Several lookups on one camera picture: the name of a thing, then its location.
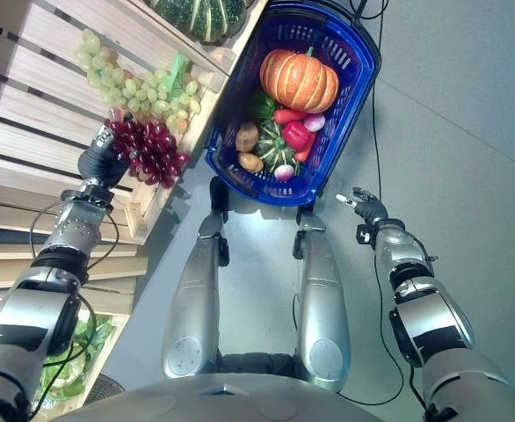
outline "white surface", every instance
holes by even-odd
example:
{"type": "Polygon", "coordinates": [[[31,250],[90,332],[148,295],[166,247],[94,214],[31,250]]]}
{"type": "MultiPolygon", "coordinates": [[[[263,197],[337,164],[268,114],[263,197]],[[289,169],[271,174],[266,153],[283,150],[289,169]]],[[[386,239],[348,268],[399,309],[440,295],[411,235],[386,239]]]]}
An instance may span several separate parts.
{"type": "MultiPolygon", "coordinates": [[[[439,255],[437,275],[466,311],[478,349],[515,384],[514,14],[515,2],[391,2],[376,105],[384,202],[439,255]]],[[[345,281],[352,370],[344,393],[378,401],[394,393],[399,378],[378,337],[373,254],[355,242],[359,218],[335,199],[352,186],[376,191],[370,107],[367,102],[316,212],[345,281]]],[[[202,159],[185,174],[182,187],[191,197],[172,204],[182,222],[103,371],[127,389],[162,379],[163,327],[209,208],[212,175],[202,159]]],[[[220,270],[221,350],[290,353],[298,289],[294,211],[260,212],[236,198],[235,204],[247,209],[231,212],[226,226],[231,264],[220,270]]],[[[389,287],[382,287],[384,333],[406,372],[386,317],[389,287]]],[[[421,420],[407,389],[369,411],[389,421],[421,420]]]]}

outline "red grapes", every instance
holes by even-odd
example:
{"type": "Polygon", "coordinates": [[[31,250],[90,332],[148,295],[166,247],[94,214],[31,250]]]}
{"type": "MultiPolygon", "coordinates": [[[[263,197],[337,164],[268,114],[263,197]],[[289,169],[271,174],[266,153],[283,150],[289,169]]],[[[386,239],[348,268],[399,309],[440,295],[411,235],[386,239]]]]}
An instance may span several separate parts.
{"type": "Polygon", "coordinates": [[[106,119],[104,124],[115,135],[113,148],[118,159],[128,161],[129,176],[149,186],[172,187],[190,160],[188,154],[178,154],[176,138],[161,121],[140,124],[106,119]]]}

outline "green squash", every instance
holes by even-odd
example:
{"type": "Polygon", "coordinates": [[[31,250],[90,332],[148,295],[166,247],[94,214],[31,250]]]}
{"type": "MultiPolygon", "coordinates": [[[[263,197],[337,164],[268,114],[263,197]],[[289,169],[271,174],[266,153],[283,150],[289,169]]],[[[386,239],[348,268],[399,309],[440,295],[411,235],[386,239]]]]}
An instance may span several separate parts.
{"type": "Polygon", "coordinates": [[[240,30],[244,0],[144,0],[162,18],[195,40],[214,43],[240,30]]]}
{"type": "Polygon", "coordinates": [[[294,160],[294,150],[283,140],[279,125],[273,119],[269,119],[259,123],[257,128],[259,141],[253,153],[263,160],[264,170],[273,173],[283,164],[291,164],[298,170],[298,163],[294,160]]]}

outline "radish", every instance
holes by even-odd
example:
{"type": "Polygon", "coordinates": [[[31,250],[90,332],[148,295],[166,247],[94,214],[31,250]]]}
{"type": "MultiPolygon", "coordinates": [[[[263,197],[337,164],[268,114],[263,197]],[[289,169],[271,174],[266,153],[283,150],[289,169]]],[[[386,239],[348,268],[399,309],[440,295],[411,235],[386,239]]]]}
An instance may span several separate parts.
{"type": "Polygon", "coordinates": [[[318,132],[320,129],[324,127],[326,123],[326,119],[322,113],[318,114],[309,114],[306,119],[302,122],[304,127],[309,132],[318,132]]]}
{"type": "Polygon", "coordinates": [[[282,164],[273,173],[279,182],[288,182],[294,176],[294,168],[291,164],[282,164]]]}

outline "blue basket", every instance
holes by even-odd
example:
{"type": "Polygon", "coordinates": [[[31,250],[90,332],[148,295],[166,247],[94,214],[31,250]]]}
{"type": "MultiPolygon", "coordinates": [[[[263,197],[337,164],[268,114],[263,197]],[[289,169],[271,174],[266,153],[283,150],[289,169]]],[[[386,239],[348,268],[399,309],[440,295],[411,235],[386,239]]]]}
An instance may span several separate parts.
{"type": "Polygon", "coordinates": [[[380,63],[379,52],[362,27],[350,26],[315,5],[269,4],[230,78],[210,131],[207,162],[227,185],[253,200],[281,207],[313,202],[344,149],[380,63]],[[261,62],[275,48],[303,53],[310,46],[314,57],[337,72],[339,94],[324,113],[326,124],[307,162],[288,182],[264,171],[244,170],[237,160],[236,131],[243,123],[245,101],[260,86],[261,62]]]}

